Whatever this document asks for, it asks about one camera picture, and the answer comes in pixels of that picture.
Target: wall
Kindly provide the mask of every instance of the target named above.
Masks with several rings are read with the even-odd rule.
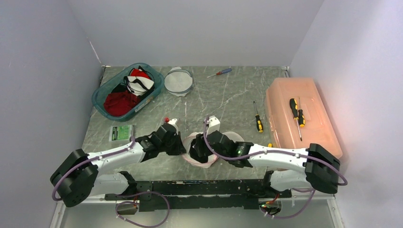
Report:
[[[403,2],[326,0],[295,55],[313,77],[342,144],[347,228],[401,227]]]
[[[49,227],[49,178],[82,145],[101,70],[66,1],[1,1],[0,227]]]
[[[289,66],[323,2],[68,1],[111,66]]]

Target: screwdriver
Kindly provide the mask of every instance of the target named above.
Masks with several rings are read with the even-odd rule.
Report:
[[[260,133],[263,132],[263,125],[262,125],[262,121],[260,121],[260,116],[258,114],[258,109],[256,108],[256,103],[255,101],[253,101],[253,105],[255,106],[255,110],[256,110],[256,128],[258,129],[258,131]]]
[[[299,130],[299,123],[298,123],[298,105],[297,101],[294,98],[290,99],[290,108],[292,111],[292,115],[294,116],[294,120],[297,123],[299,139],[302,141],[301,131]]]
[[[301,100],[298,97],[298,102],[299,105],[301,105]],[[298,124],[300,127],[304,127],[305,126],[305,117],[304,114],[302,113],[302,109],[298,110]]]
[[[216,74],[214,74],[214,75],[208,76],[207,78],[213,77],[213,76],[216,76],[216,75],[223,75],[223,74],[229,73],[229,72],[231,72],[231,71],[232,71],[232,69],[231,69],[231,68],[228,68],[228,69],[222,70],[222,71],[220,71],[220,72],[218,72],[218,73],[216,73]]]

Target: translucent orange container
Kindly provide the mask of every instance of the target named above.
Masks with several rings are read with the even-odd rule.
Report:
[[[305,116],[306,124],[300,128],[302,141],[289,106],[291,98],[295,98]],[[343,155],[312,78],[276,78],[266,90],[265,106],[275,147],[307,148],[317,143],[336,158]]]

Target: green label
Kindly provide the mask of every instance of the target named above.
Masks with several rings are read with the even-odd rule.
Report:
[[[112,141],[130,138],[130,126],[118,126],[112,128]]]

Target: red cloth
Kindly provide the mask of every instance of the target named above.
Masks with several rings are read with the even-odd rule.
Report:
[[[129,91],[110,93],[104,102],[105,110],[111,116],[122,116],[134,108],[141,100]]]
[[[145,78],[150,79],[150,77],[147,75],[146,72],[141,71],[141,70],[138,70],[138,69],[136,69],[136,68],[133,68],[133,69],[130,71],[129,76],[145,77]]]

